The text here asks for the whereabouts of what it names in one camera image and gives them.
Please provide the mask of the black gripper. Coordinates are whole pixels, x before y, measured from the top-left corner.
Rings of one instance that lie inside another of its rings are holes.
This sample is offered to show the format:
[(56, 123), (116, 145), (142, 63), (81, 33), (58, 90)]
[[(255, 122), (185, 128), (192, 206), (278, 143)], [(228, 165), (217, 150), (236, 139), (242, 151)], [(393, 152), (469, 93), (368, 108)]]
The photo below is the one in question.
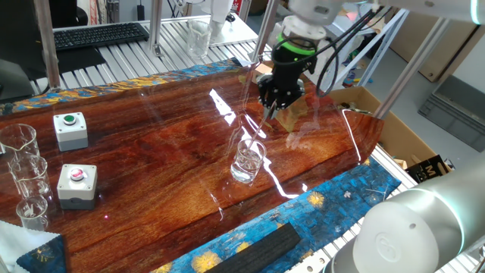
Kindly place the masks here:
[[(273, 74), (262, 74), (256, 78), (259, 103), (264, 107), (264, 116), (274, 119), (280, 110), (287, 109), (305, 95), (304, 82), (300, 80), (305, 70), (314, 72), (317, 58), (301, 55), (287, 48), (278, 48), (271, 53)], [(296, 84), (296, 88), (281, 91), (275, 84)]]

